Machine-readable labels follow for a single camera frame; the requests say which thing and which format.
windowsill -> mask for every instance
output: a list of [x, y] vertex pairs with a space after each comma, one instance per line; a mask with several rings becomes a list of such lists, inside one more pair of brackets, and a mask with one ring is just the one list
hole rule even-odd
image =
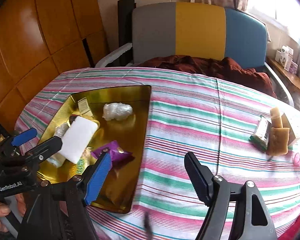
[[284, 76], [285, 80], [288, 81], [289, 87], [288, 89], [291, 89], [297, 93], [300, 94], [300, 78], [298, 78], [296, 75], [286, 71], [278, 62], [276, 62], [274, 59], [271, 59], [269, 57], [266, 57], [266, 62], [270, 67], [272, 67], [274, 70], [279, 72], [282, 76]]

plastic bag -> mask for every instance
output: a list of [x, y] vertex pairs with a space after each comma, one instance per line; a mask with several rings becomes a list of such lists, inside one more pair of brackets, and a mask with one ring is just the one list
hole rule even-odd
[[132, 106], [123, 103], [105, 104], [103, 107], [103, 118], [106, 121], [116, 119], [117, 121], [125, 120], [132, 114]]
[[65, 133], [68, 130], [68, 128], [69, 128], [68, 123], [64, 122], [62, 125], [57, 126], [55, 128], [54, 135], [62, 138], [65, 135]]

purple snack package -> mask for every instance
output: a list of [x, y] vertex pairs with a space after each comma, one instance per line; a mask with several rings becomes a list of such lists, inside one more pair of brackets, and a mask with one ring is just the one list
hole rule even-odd
[[92, 156], [97, 159], [98, 157], [100, 157], [105, 148], [109, 149], [112, 166], [118, 164], [119, 162], [132, 155], [131, 152], [122, 150], [117, 141], [112, 141], [91, 152]]

wooden cabinet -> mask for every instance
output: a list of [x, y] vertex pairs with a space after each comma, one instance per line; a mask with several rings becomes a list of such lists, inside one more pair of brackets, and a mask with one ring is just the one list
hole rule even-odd
[[0, 8], [0, 122], [12, 131], [24, 106], [60, 73], [107, 54], [98, 0], [6, 0]]

white sponge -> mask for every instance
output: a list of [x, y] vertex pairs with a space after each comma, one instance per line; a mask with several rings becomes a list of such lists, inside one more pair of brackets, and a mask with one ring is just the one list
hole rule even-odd
[[77, 164], [98, 128], [99, 126], [95, 122], [81, 116], [76, 117], [62, 137], [62, 148], [59, 153], [72, 163]]

